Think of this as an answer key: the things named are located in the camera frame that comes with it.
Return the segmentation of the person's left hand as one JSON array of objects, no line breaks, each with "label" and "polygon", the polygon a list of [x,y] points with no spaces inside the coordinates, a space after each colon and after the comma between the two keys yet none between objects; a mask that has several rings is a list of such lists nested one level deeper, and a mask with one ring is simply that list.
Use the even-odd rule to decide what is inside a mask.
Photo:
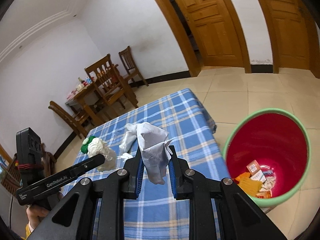
[{"label": "person's left hand", "polygon": [[29,229],[31,232],[40,224],[41,219],[46,217],[49,213],[44,207],[31,205],[26,209],[27,217],[29,220]]}]

